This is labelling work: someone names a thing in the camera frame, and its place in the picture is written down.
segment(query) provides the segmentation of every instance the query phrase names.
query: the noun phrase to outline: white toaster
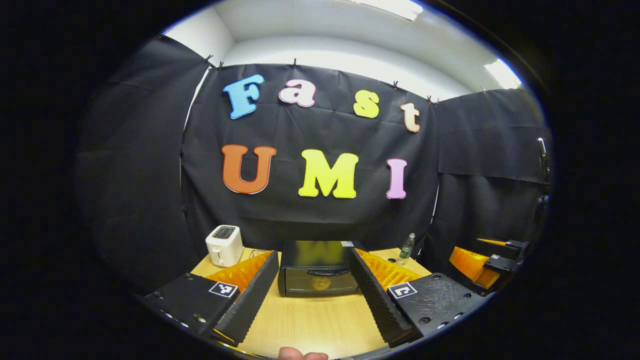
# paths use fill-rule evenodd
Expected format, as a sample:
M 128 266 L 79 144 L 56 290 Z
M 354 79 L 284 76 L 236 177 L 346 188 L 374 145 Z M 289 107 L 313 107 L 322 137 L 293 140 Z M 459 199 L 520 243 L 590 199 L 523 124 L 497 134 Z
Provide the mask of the white toaster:
M 214 265 L 229 267 L 240 261 L 244 246 L 238 226 L 220 225 L 211 231 L 206 242 Z

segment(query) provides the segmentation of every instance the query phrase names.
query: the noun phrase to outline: orange soft finger pad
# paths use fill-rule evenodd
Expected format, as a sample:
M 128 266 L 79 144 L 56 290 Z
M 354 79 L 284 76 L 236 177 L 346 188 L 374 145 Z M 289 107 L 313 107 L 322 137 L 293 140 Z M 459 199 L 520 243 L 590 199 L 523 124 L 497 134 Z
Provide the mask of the orange soft finger pad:
M 373 276 L 376 277 L 376 280 L 378 280 L 385 291 L 389 286 L 421 278 L 421 276 L 415 272 L 390 263 L 379 256 L 375 256 L 374 254 L 370 254 L 360 249 L 356 249 L 356 251 L 362 258 L 362 261 L 367 264 L 373 273 Z
M 500 273 L 484 268 L 488 256 L 476 254 L 460 247 L 453 248 L 449 262 L 475 284 L 490 289 L 500 277 Z
M 264 262 L 267 261 L 267 258 L 272 252 L 273 250 L 267 251 L 262 255 L 244 260 L 234 266 L 206 276 L 206 278 L 213 281 L 221 281 L 227 284 L 236 285 L 238 290 L 242 293 L 244 289 L 249 286 L 249 282 L 251 282 L 255 274 L 264 265 Z

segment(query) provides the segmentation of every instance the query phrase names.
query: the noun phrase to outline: toaster oven door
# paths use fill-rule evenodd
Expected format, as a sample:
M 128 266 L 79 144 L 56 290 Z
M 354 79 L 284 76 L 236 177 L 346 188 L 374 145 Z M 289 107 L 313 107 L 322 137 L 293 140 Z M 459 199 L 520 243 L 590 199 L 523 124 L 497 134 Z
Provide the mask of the toaster oven door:
M 354 293 L 358 283 L 348 269 L 285 269 L 287 296 L 323 297 Z

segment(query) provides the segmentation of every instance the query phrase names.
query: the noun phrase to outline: white ceiling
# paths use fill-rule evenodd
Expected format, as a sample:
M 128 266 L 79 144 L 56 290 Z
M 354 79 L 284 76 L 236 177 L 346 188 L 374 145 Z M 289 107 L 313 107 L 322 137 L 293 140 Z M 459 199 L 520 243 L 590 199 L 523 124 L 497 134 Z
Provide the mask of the white ceiling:
M 483 68 L 497 55 L 428 8 L 414 21 L 345 0 L 226 0 L 214 8 L 237 42 L 286 35 L 354 40 L 414 58 L 473 91 L 502 88 Z

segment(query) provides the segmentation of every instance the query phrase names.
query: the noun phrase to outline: wooden table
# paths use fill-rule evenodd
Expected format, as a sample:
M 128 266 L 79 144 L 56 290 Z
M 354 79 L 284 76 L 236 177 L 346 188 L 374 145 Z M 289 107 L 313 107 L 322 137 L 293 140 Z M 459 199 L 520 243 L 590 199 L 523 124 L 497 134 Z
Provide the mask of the wooden table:
M 252 250 L 244 248 L 240 261 L 248 259 Z M 370 253 L 383 259 L 397 258 L 400 249 Z M 408 259 L 404 267 L 422 276 L 431 275 L 413 259 Z M 207 255 L 191 273 L 208 276 L 223 269 Z M 338 359 L 387 346 L 360 292 L 322 298 L 281 297 L 277 279 L 273 279 L 239 350 L 276 358 L 280 347 L 288 346 L 302 354 L 324 352 L 329 359 Z

